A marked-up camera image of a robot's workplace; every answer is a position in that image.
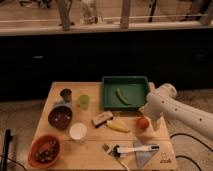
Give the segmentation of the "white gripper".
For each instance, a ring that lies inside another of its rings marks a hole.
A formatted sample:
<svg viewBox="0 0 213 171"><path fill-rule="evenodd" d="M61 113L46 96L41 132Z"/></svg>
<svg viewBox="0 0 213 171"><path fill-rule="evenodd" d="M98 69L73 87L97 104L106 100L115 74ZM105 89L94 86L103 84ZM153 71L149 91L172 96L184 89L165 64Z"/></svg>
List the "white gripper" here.
<svg viewBox="0 0 213 171"><path fill-rule="evenodd" d="M138 111L151 119L151 124L154 131L160 129L162 116L161 101L147 101L144 106L141 106Z"/></svg>

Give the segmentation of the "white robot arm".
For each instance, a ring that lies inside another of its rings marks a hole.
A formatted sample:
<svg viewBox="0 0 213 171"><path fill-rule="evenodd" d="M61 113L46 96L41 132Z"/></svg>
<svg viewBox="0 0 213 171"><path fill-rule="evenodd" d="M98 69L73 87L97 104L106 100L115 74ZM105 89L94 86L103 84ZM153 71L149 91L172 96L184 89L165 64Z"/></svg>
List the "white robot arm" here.
<svg viewBox="0 0 213 171"><path fill-rule="evenodd" d="M147 94L146 104L139 111L152 121L162 115L177 119L213 141L213 114L181 103L176 96L176 88L165 83Z"/></svg>

